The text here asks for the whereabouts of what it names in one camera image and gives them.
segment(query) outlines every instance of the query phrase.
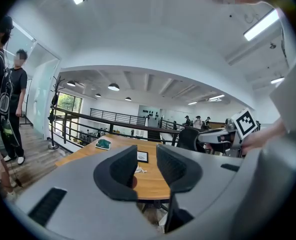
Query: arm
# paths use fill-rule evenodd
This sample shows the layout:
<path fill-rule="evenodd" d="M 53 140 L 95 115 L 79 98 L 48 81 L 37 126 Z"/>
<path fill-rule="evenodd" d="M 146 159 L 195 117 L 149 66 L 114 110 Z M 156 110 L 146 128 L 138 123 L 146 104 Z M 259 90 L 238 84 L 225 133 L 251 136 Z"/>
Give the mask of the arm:
<path fill-rule="evenodd" d="M 284 127 L 281 118 L 279 118 L 270 127 L 253 132 L 247 136 L 242 143 L 242 154 L 245 155 L 252 149 L 261 148 L 269 139 L 284 135 L 285 133 L 286 128 Z"/>
<path fill-rule="evenodd" d="M 28 82 L 28 76 L 27 76 L 27 73 L 24 71 L 20 77 L 21 93 L 20 93 L 18 108 L 16 111 L 17 117 L 20 117 L 22 115 L 22 104 L 23 104 L 24 96 L 26 94 L 27 82 Z"/>
<path fill-rule="evenodd" d="M 26 94 L 26 89 L 22 89 L 21 93 L 20 93 L 18 108 L 17 108 L 17 111 L 16 111 L 16 116 L 17 117 L 20 117 L 22 115 L 22 104 L 23 104 L 25 94 Z"/>

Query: wooden desk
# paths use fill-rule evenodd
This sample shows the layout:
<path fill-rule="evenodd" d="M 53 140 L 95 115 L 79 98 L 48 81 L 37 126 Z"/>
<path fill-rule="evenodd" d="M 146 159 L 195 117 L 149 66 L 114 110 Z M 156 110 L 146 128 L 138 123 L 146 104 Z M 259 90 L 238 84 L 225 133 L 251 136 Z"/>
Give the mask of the wooden desk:
<path fill-rule="evenodd" d="M 137 178 L 137 185 L 134 190 L 137 192 L 138 199 L 140 200 L 163 200 L 170 198 L 170 188 L 164 180 L 161 172 L 157 166 L 157 151 L 156 145 L 161 144 L 159 142 L 144 141 L 134 138 L 127 138 L 117 136 L 113 134 L 106 134 L 103 137 L 95 140 L 88 144 L 82 149 L 74 152 L 73 154 L 63 158 L 56 162 L 57 166 L 62 166 L 70 161 L 84 158 L 106 152 L 106 150 L 95 147 L 98 140 L 105 139 L 111 142 L 111 149 L 120 148 L 124 146 L 137 145 L 138 151 L 147 152 L 149 155 L 149 163 L 139 162 L 139 166 L 146 170 L 146 173 L 135 173 L 134 176 Z"/>

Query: black chair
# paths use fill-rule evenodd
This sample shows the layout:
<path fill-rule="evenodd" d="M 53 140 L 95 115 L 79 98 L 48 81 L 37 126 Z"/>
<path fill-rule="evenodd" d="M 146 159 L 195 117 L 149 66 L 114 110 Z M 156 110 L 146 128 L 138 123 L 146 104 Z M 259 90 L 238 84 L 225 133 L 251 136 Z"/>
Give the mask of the black chair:
<path fill-rule="evenodd" d="M 178 148 L 205 153 L 203 144 L 198 141 L 200 132 L 193 128 L 186 128 L 179 133 Z"/>

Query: wooden floor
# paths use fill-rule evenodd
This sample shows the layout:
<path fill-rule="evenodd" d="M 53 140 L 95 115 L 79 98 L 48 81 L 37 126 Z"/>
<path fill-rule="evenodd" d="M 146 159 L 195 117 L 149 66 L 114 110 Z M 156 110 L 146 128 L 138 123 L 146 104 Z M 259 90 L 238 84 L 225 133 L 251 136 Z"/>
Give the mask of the wooden floor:
<path fill-rule="evenodd" d="M 22 187 L 15 187 L 17 194 L 22 193 L 26 188 L 37 182 L 45 175 L 52 172 L 57 166 L 55 162 L 68 156 L 70 153 L 62 148 L 56 150 L 48 149 L 50 141 L 43 140 L 38 136 L 30 125 L 20 127 L 22 145 L 25 152 L 23 165 L 18 165 L 17 161 L 7 162 L 10 174 L 15 179 L 14 172 L 22 183 Z M 5 149 L 0 146 L 3 156 L 7 155 Z M 143 204 L 137 204 L 138 209 L 143 208 Z M 152 204 L 145 210 L 143 216 L 152 223 L 159 232 L 163 232 L 163 227 L 158 222 L 166 214 L 162 209 L 156 209 Z"/>

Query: coat rack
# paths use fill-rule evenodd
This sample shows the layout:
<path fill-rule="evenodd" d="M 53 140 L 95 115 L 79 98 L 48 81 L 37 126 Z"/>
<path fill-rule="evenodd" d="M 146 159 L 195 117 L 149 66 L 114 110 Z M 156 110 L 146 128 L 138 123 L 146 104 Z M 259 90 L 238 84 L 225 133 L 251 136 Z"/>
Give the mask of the coat rack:
<path fill-rule="evenodd" d="M 55 77 L 54 77 L 54 79 L 56 80 L 56 83 L 53 85 L 54 90 L 51 90 L 54 93 L 54 96 L 53 96 L 52 102 L 51 102 L 52 110 L 50 112 L 50 116 L 48 117 L 48 119 L 51 123 L 51 140 L 52 140 L 52 143 L 48 145 L 48 148 L 51 150 L 56 150 L 59 147 L 56 143 L 54 143 L 54 140 L 53 140 L 53 121 L 55 119 L 54 107 L 58 103 L 58 99 L 59 99 L 58 91 L 64 89 L 64 87 L 59 89 L 59 85 L 62 81 L 64 81 L 64 79 L 61 80 L 61 76 L 59 77 L 59 79 L 56 79 Z"/>

